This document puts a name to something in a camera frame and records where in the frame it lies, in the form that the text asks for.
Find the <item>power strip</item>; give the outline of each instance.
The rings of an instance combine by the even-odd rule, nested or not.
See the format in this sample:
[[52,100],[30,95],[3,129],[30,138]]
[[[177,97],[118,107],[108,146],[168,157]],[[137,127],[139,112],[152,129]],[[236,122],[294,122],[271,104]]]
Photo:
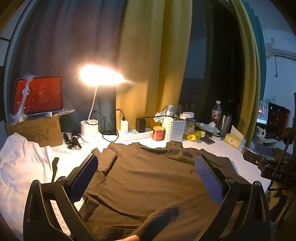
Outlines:
[[118,131],[119,133],[119,140],[121,141],[130,141],[130,140],[137,140],[137,139],[143,139],[143,138],[149,138],[152,137],[153,130],[150,128],[146,128],[145,132],[139,133],[135,129],[128,130],[127,134],[123,134],[121,131]]

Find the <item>black charger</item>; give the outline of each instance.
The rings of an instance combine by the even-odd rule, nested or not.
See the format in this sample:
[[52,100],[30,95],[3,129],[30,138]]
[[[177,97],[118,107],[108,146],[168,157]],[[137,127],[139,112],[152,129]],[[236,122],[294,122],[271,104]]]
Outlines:
[[146,119],[145,118],[137,118],[136,119],[136,131],[138,133],[145,132],[146,129]]

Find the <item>white basket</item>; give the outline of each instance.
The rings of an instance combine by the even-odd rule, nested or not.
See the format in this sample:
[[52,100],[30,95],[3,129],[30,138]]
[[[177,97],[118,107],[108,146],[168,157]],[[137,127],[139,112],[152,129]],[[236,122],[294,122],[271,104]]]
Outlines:
[[171,117],[163,119],[162,127],[165,129],[165,141],[182,141],[185,130],[185,120],[173,120]]

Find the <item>white mug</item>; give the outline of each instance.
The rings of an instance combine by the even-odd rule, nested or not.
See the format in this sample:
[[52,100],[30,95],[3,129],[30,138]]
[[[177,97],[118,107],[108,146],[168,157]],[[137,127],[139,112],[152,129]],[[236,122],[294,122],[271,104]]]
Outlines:
[[255,129],[255,134],[259,137],[265,137],[266,135],[266,130],[256,126],[256,129]]

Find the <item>white fabric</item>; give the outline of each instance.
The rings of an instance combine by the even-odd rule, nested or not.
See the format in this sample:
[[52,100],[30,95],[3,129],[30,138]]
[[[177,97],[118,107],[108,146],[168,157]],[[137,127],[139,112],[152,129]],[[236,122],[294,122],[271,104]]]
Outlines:
[[22,223],[32,181],[51,182],[51,148],[14,133],[0,151],[0,212],[8,226],[22,240]]
[[[23,240],[25,204],[32,181],[51,182],[55,157],[60,158],[55,181],[60,176],[68,176],[90,152],[87,148],[79,152],[67,150],[66,146],[55,150],[50,146],[39,147],[17,133],[7,138],[0,151],[0,213],[20,240]],[[79,210],[82,204],[83,200],[80,200],[74,205]],[[52,207],[62,230],[69,234],[55,201],[52,201]]]

